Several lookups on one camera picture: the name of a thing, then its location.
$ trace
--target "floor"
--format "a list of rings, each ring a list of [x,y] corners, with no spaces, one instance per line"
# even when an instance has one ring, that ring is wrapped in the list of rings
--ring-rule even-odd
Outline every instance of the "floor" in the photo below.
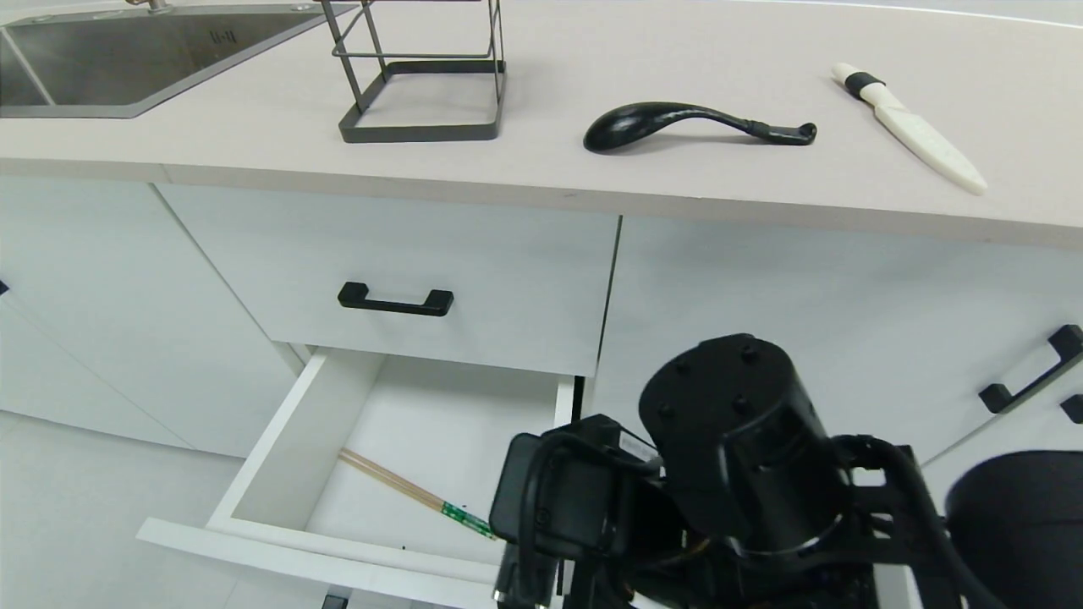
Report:
[[[0,412],[0,607],[319,609],[322,584],[135,540],[147,516],[203,526],[240,463]],[[350,607],[432,609],[410,605],[355,594]]]

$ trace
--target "cabinet handle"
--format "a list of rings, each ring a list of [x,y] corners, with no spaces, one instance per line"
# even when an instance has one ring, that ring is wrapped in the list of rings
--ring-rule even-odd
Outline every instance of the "cabinet handle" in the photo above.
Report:
[[[368,311],[389,311],[391,313],[406,313],[408,315],[443,318],[452,308],[452,300],[455,299],[455,295],[445,289],[429,291],[429,297],[421,304],[368,300],[365,298],[366,296],[368,296],[367,285],[348,282],[339,291],[339,304],[347,309],[365,309]]]
[[[1083,331],[1075,324],[1060,326],[1060,329],[1053,333],[1048,338],[1049,345],[1060,357],[1060,361],[1055,366],[1045,371],[1042,376],[1035,378],[1022,391],[1015,396],[1008,391],[1007,387],[996,383],[986,387],[978,393],[986,407],[993,414],[1000,414],[1013,406],[1026,402],[1034,393],[1038,393],[1046,385],[1056,380],[1060,375],[1068,372],[1072,366],[1083,360]]]
[[[319,609],[345,609],[350,605],[350,599],[343,596],[328,594],[324,597],[324,606]]]
[[[1060,409],[1075,425],[1083,425],[1083,394],[1077,393],[1060,402]]]

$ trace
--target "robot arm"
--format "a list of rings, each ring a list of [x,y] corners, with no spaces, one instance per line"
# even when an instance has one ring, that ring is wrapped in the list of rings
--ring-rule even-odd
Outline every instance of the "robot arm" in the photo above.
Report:
[[[953,546],[909,449],[827,437],[779,347],[751,335],[705,341],[650,379],[639,413],[661,458],[630,451],[629,432],[601,415],[512,440],[490,515],[508,542],[501,607],[548,607],[571,560],[565,607],[582,609],[627,609],[637,595],[671,607],[872,609],[873,563],[912,566],[928,609],[961,607],[961,595],[1004,609]],[[858,467],[883,469],[887,484],[856,485]],[[1078,602],[1079,586],[1066,598]]]

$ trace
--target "dish rack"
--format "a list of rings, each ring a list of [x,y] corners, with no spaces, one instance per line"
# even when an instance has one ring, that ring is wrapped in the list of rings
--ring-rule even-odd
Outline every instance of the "dish rack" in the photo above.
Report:
[[[331,55],[339,57],[345,70],[347,80],[353,91],[354,103],[339,121],[339,132],[347,143],[376,142],[464,142],[478,140],[494,140],[500,131],[500,117],[504,114],[505,81],[507,65],[504,60],[504,27],[500,16],[500,0],[485,0],[488,5],[488,47],[484,53],[384,53],[376,30],[373,16],[373,4],[380,0],[361,0],[358,11],[345,29],[341,29],[335,15],[332,3],[356,0],[319,0],[323,5],[327,25],[335,48]],[[397,0],[431,2],[432,0]],[[347,38],[354,26],[364,18],[371,36],[374,52],[351,52],[347,50]],[[375,59],[379,62],[380,73],[364,90],[357,83],[352,59]],[[373,106],[377,98],[392,78],[406,74],[492,74],[493,93],[496,109],[492,120],[487,122],[467,125],[417,125],[417,126],[373,126],[361,125],[365,113]]]

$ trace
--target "cabinet door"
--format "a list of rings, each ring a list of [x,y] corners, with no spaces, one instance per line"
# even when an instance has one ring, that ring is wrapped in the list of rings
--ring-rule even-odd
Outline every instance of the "cabinet door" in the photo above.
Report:
[[[1049,366],[1038,358],[1056,362],[1046,338],[1083,323],[1081,267],[1074,251],[628,218],[592,411],[640,431],[665,362],[752,333],[786,350],[828,433],[925,462],[993,416],[982,388],[1019,391]]]
[[[0,410],[190,448],[94,376],[0,296]]]
[[[247,455],[299,362],[266,338],[155,190],[0,178],[0,192],[4,298],[192,448]]]
[[[943,514],[948,491],[977,465],[995,456],[1023,451],[1083,451],[1083,425],[1072,423],[1060,402],[1083,393],[1083,370],[1046,387],[1016,409],[996,417],[965,442],[925,464],[929,493]]]

